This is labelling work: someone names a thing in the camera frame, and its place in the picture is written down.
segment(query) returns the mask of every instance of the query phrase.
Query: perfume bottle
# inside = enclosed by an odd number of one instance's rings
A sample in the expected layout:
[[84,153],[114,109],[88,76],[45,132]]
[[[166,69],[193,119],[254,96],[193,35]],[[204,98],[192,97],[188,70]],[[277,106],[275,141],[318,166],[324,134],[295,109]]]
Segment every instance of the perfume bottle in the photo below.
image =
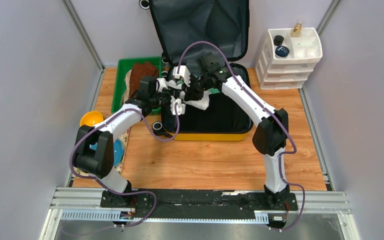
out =
[[292,31],[290,32],[290,37],[291,38],[297,38],[300,36],[301,29],[303,28],[303,24],[298,22],[293,28]]

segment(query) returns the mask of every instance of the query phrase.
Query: green tray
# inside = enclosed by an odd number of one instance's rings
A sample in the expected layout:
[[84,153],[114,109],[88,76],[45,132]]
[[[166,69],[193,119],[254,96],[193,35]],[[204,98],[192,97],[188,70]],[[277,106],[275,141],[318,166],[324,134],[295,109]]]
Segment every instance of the green tray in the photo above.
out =
[[[126,91],[125,77],[128,71],[133,68],[133,65],[136,63],[144,64],[145,62],[150,62],[158,69],[158,77],[161,78],[161,57],[142,57],[142,58],[129,58],[129,59],[120,59],[118,61],[117,67],[117,76],[115,78],[115,89],[114,97],[112,98],[112,113],[117,112],[122,108],[122,97]],[[154,108],[151,112],[151,115],[158,115],[161,112],[161,107]]]

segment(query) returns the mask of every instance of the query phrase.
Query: brown towel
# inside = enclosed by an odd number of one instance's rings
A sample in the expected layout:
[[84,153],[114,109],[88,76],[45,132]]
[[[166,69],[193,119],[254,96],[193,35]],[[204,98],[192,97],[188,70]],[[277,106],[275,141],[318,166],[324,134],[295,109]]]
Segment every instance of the brown towel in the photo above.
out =
[[131,68],[130,74],[130,88],[129,93],[133,94],[134,91],[139,89],[139,83],[145,76],[154,76],[158,78],[158,69],[149,61],[142,63],[135,63]]

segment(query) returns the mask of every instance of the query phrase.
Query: white storage organizer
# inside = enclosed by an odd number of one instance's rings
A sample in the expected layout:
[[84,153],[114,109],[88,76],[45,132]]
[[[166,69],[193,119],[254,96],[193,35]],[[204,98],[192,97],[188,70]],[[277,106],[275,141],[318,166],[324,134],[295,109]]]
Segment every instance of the white storage organizer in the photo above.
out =
[[[255,66],[262,89],[302,88],[323,56],[322,44],[315,28],[304,27],[298,37],[291,37],[291,30],[292,28],[268,30]],[[289,49],[286,58],[275,55],[277,46],[273,40],[277,35],[284,38],[282,46]]]

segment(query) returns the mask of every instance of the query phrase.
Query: wooden surface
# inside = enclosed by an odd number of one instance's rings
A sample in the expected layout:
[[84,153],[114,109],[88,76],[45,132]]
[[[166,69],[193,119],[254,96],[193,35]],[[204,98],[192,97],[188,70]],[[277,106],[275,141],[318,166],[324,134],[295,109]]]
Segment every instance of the wooden surface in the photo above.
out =
[[[116,68],[106,70],[95,110],[111,114]],[[297,89],[261,90],[256,72],[248,69],[251,87],[268,104],[285,108],[289,132],[298,152],[285,156],[288,181],[306,190],[325,191],[319,160]],[[160,116],[148,116],[149,124]],[[262,190],[265,183],[263,156],[255,150],[255,127],[242,141],[160,142],[148,132],[144,122],[132,126],[125,151],[122,176],[133,188]],[[288,142],[286,150],[291,150]],[[90,179],[75,179],[74,187],[99,187]]]

